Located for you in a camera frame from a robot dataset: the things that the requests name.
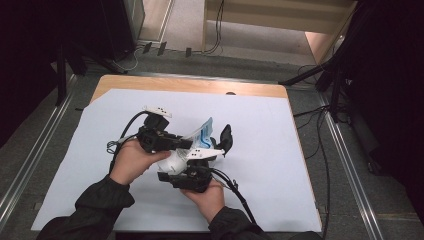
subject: person's left hand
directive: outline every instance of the person's left hand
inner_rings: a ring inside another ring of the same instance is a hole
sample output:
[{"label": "person's left hand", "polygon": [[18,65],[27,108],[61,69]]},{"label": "person's left hand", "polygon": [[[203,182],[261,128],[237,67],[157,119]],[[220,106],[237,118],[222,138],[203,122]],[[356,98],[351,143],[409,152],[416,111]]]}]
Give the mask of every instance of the person's left hand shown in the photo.
[{"label": "person's left hand", "polygon": [[153,163],[170,155],[170,151],[146,153],[136,139],[127,141],[121,147],[109,177],[119,184],[128,185],[149,169]]}]

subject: floor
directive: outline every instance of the floor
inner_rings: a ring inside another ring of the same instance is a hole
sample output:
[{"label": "floor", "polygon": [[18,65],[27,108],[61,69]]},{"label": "floor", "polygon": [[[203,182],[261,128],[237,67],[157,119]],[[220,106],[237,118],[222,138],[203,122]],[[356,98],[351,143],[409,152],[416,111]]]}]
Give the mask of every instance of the floor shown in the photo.
[{"label": "floor", "polygon": [[[240,55],[238,56],[246,54],[243,48],[240,48],[239,52]],[[156,51],[150,51],[146,54],[137,54],[139,64],[129,74],[156,73],[208,76],[276,84],[277,81],[296,76],[298,71],[303,72],[310,68],[310,66],[306,66],[300,69],[301,66],[310,64],[310,62],[304,60],[303,56],[299,57],[299,59],[302,59],[300,61],[296,57],[288,55],[285,59],[285,62],[279,62],[246,59],[237,56],[225,57],[223,55],[219,57],[193,55],[186,58],[185,52],[180,51],[168,50],[162,56],[157,56]],[[67,151],[72,134],[78,126],[81,116],[80,109],[89,104],[99,78],[108,74],[105,69],[92,61],[87,60],[86,62],[89,71],[86,76],[72,77],[74,87],[70,93],[69,105],[65,108],[62,119],[55,126],[42,155],[39,159],[36,159],[38,164],[34,168],[32,177],[25,184],[26,187],[16,202],[7,223],[3,226],[0,239],[35,239],[37,235],[36,232],[30,231],[32,222],[37,215],[39,204],[42,204],[56,170]],[[135,61],[132,56],[129,56],[120,64],[125,67],[132,67]],[[309,84],[314,81],[311,78],[296,86],[287,87],[294,114],[312,110],[325,104],[325,99],[328,98],[330,92],[325,94],[316,92],[313,85]],[[54,91],[46,97],[12,138],[0,149],[0,163],[2,164],[0,169],[2,176],[0,195],[2,198],[6,196],[9,186],[55,110],[55,100],[56,92]],[[296,118],[296,125],[300,127],[307,123],[309,116]],[[343,142],[346,145],[361,187],[372,207],[372,213],[377,219],[377,227],[381,234],[372,236],[366,227],[364,212],[358,207],[359,201],[355,195],[355,189],[347,174],[340,149],[338,149],[334,140],[334,132],[332,131],[334,126],[337,126],[343,136]],[[333,125],[331,121],[325,120],[319,132],[330,170],[331,205],[327,239],[424,239],[423,225],[419,222],[414,209],[411,207],[403,186],[390,176],[377,177],[369,173],[366,153],[359,145],[353,129],[348,124]],[[304,155],[312,156],[318,146],[317,115],[312,117],[310,124],[298,130],[298,135]],[[326,170],[322,154],[321,151],[318,151],[317,154],[306,159],[306,164],[324,223],[326,219],[325,209],[328,206]],[[288,239],[294,233],[270,233],[270,235],[273,239]]]}]

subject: table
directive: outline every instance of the table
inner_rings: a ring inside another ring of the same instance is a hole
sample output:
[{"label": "table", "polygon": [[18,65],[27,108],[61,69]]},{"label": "table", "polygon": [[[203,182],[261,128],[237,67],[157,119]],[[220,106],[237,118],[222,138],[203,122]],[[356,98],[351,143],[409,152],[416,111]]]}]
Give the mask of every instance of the table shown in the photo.
[{"label": "table", "polygon": [[[216,21],[222,0],[205,0],[202,50],[208,20]],[[317,64],[349,26],[352,0],[225,0],[223,22],[305,31]]]},{"label": "table", "polygon": [[[228,92],[237,96],[225,95]],[[72,213],[80,193],[108,169],[111,156],[105,153],[104,143],[116,138],[134,111],[140,111],[142,103],[147,102],[161,107],[172,105],[175,112],[167,131],[175,134],[193,131],[210,116],[214,117],[216,134],[231,123],[235,140],[231,156],[217,159],[214,167],[238,181],[263,229],[320,231],[319,214],[283,86],[201,77],[113,75],[100,79],[92,103],[85,108],[33,230],[39,230],[54,216]],[[195,111],[183,114],[191,109]],[[137,128],[132,126],[128,132]],[[170,184],[159,182],[156,171],[152,166],[133,182],[130,192],[136,203],[122,212],[115,230],[207,231],[206,221],[200,221],[195,206]],[[225,191],[227,205],[241,208],[235,195]]]}]

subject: black fabric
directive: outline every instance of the black fabric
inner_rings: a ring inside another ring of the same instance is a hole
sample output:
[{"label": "black fabric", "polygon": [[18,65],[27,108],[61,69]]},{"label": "black fabric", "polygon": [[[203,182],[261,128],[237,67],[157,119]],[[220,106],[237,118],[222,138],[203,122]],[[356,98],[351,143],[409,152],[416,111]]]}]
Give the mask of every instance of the black fabric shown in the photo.
[{"label": "black fabric", "polygon": [[[134,198],[128,190],[129,186],[120,185],[107,175],[82,193],[75,203],[76,211],[71,216],[54,218],[48,222],[37,240],[107,239],[122,209],[134,204]],[[270,239],[242,211],[228,207],[215,216],[209,229],[212,239]]]}]

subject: person's right hand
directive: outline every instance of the person's right hand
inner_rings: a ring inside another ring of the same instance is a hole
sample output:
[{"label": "person's right hand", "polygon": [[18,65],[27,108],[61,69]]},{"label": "person's right hand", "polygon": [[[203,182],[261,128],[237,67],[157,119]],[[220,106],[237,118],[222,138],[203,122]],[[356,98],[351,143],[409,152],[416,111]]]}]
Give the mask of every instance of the person's right hand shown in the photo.
[{"label": "person's right hand", "polygon": [[197,205],[208,223],[211,223],[215,215],[225,206],[224,187],[214,179],[203,193],[185,189],[181,189],[181,192]]}]

